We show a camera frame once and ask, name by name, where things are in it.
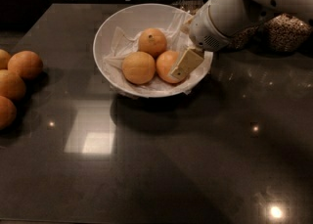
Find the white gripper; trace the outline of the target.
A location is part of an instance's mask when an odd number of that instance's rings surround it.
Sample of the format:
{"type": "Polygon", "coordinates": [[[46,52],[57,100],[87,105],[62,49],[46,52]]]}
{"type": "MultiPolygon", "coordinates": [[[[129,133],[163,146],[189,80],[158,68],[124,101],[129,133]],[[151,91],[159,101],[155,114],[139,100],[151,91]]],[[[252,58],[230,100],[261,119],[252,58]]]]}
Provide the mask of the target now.
{"type": "MultiPolygon", "coordinates": [[[[207,1],[193,17],[184,21],[180,30],[189,34],[196,47],[205,51],[216,52],[230,42],[231,19],[225,0],[207,1]]],[[[186,48],[179,53],[177,61],[169,71],[168,76],[185,79],[204,61],[204,53],[195,48],[186,48]]]]}

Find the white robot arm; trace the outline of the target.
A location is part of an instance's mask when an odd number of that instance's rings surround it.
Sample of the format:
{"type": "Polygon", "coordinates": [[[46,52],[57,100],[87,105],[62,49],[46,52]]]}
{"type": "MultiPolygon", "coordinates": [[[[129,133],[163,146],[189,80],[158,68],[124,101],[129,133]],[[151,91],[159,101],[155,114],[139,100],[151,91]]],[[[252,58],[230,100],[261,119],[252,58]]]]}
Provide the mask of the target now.
{"type": "Polygon", "coordinates": [[[179,55],[169,75],[179,80],[185,78],[203,62],[206,51],[219,51],[236,33],[280,14],[311,24],[313,0],[208,0],[184,25],[194,48],[179,55]]]}

